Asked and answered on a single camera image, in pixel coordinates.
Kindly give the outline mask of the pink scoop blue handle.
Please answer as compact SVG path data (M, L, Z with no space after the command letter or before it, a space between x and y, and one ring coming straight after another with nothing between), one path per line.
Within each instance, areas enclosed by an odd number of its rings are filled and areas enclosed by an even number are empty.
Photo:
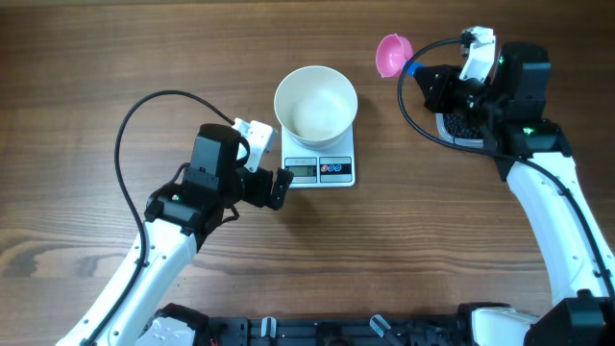
M406 37L398 34L387 35L377 49L377 70L382 78L400 77L406 62L413 55L413 47Z

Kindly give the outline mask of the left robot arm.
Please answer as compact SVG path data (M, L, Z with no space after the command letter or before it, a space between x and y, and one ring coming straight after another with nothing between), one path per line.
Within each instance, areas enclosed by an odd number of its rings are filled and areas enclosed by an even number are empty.
M176 176L150 196L136 221L138 235L95 303L63 338L61 345L190 345L200 332L186 322L163 317L166 332L146 327L182 270L191 264L207 237L236 220L238 202L278 210L291 172L260 168L261 157L276 141L276 129L236 119L232 126L204 124L191 158Z

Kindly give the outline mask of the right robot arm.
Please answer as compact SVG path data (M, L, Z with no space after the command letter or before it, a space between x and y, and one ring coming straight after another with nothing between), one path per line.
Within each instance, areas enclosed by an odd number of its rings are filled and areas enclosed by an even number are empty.
M425 106L478 126L476 154L496 163L521 204L547 267L553 306L543 316L499 304L470 304L459 317L473 345L611 345L614 255L578 183L572 148L544 118L551 62L545 48L509 42L487 54L474 76L411 56L401 72L421 88Z

